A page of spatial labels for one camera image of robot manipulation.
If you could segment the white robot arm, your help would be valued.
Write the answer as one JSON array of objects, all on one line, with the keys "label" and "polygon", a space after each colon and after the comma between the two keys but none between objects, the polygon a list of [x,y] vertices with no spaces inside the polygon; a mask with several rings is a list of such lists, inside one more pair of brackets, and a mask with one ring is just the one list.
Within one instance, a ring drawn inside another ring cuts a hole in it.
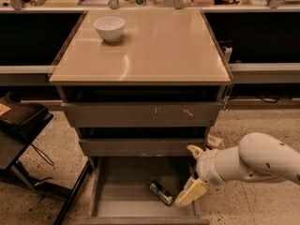
[{"label": "white robot arm", "polygon": [[203,151],[189,145],[196,160],[198,178],[190,177],[175,200],[185,207],[198,200],[209,185],[225,185],[232,180],[248,183],[278,183],[285,180],[300,184],[300,153],[286,143],[259,132],[245,135],[235,147]]}]

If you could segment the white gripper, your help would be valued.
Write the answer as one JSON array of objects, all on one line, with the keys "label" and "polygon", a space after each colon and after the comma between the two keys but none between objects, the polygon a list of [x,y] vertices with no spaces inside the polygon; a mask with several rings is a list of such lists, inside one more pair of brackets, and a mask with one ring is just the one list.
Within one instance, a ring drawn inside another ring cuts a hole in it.
[{"label": "white gripper", "polygon": [[175,205],[178,207],[185,207],[198,200],[207,192],[207,185],[220,186],[226,183],[218,173],[217,149],[204,152],[200,147],[190,144],[187,146],[187,150],[197,159],[196,173],[199,178],[190,177],[187,180],[184,189],[178,194],[175,200]]}]

